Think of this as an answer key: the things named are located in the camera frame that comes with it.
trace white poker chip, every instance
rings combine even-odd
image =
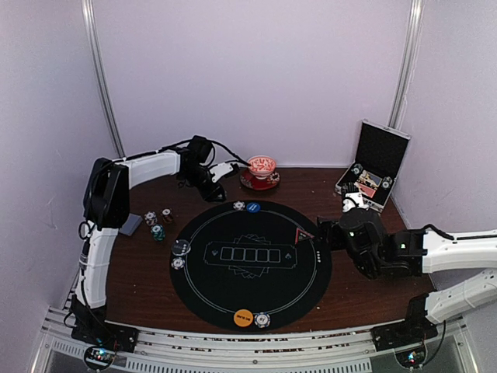
[[[245,208],[245,202],[241,202],[240,200],[237,200],[236,202],[233,203],[233,208],[236,211],[241,211]]]
[[[269,326],[269,324],[271,323],[271,318],[265,312],[256,313],[254,315],[254,323],[259,328],[267,328]]]
[[[175,270],[181,270],[185,266],[185,260],[183,258],[174,258],[171,263],[171,267]]]

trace chip stack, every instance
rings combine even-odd
[[[154,237],[155,241],[162,241],[165,238],[165,230],[164,227],[160,224],[154,225],[151,229],[150,232],[152,232],[152,236]]]
[[[170,224],[174,220],[172,217],[172,211],[170,208],[165,208],[164,210],[162,210],[161,215],[162,215],[162,220],[166,224]]]
[[[157,224],[157,215],[153,211],[149,211],[145,214],[145,222],[147,225],[156,225]]]

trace wooden table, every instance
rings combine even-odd
[[[240,186],[238,176],[222,180],[228,200],[271,200],[290,206],[312,221],[317,216],[339,217],[341,197],[334,193],[343,169],[281,169],[276,190],[255,192]],[[107,279],[109,321],[158,329],[201,333],[229,333],[204,322],[181,302],[169,279],[170,247],[181,229],[212,207],[195,188],[177,187],[173,176],[137,186],[130,195],[131,212],[158,215],[171,208],[175,222],[166,225],[166,239],[154,242],[143,223],[132,237],[119,235],[113,248]],[[389,232],[405,228],[395,206],[382,213]],[[278,329],[278,333],[334,330],[403,319],[408,301],[433,290],[429,277],[371,281],[354,267],[345,251],[332,255],[332,280],[325,296],[304,318]]]

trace black circular mat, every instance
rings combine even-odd
[[[213,207],[181,231],[177,239],[188,241],[191,251],[181,256],[183,268],[171,268],[171,280],[201,319],[239,332],[265,332],[311,311],[328,287],[332,258],[317,239],[317,227],[298,211],[243,202],[242,209],[234,203]],[[172,254],[171,263],[177,258]],[[266,312],[269,326],[237,326],[240,309]]]

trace red saucer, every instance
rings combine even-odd
[[[280,183],[280,174],[272,173],[265,179],[257,179],[250,173],[249,169],[246,169],[240,175],[240,182],[244,187],[248,187],[252,190],[268,190]]]

